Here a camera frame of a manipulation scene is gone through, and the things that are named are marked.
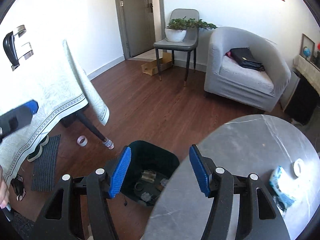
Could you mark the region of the person's left hand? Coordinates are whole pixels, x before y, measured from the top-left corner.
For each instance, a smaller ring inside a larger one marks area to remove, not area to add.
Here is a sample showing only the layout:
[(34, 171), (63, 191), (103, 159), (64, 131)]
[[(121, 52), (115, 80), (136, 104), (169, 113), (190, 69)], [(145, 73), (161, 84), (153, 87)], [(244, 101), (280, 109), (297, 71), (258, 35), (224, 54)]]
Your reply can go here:
[(0, 166), (0, 205), (4, 209), (9, 202), (9, 188), (3, 177), (3, 168)]

